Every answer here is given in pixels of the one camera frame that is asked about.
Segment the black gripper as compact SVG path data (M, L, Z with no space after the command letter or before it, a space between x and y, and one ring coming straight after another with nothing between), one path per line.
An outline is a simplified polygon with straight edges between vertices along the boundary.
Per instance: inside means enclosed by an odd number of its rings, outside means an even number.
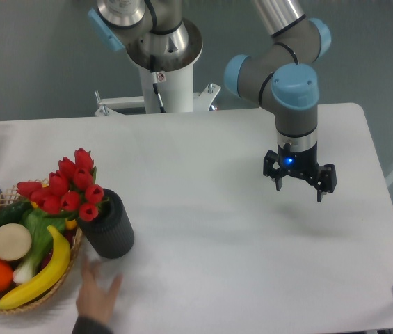
M269 150L263 160L263 175L275 182L275 188L282 188L282 179L308 177L309 185L316 189L316 200L321 202L327 193L333 193L337 186L336 167L334 164L319 165L317 144L302 152L292 152L288 146L278 147L278 151Z

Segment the dark grey sleeve forearm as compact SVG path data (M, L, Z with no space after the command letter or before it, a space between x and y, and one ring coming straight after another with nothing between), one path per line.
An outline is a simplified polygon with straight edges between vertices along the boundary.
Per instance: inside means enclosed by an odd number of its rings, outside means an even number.
M78 316L72 334L113 334L105 324L89 317Z

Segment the person's hand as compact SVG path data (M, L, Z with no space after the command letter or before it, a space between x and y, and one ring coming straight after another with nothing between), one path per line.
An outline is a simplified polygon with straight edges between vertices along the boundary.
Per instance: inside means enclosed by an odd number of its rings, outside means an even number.
M81 266L82 285L76 300L79 318L96 321L101 325L108 325L118 299L123 275L116 275L108 289L99 286L99 269L101 262L91 262L87 257Z

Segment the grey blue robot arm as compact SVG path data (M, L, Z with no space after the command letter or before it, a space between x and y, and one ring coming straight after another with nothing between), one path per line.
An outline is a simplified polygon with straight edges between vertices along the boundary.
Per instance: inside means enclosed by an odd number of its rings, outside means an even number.
M307 18L297 1L255 1L272 45L263 55L237 55L224 71L226 89L271 112L278 148L266 153L263 174L306 181L318 197L337 184L335 166L317 161L319 87L313 62L329 49L329 28ZM181 1L98 1L88 20L113 51L126 51L141 77L148 113L195 110L193 66L202 53L197 26Z

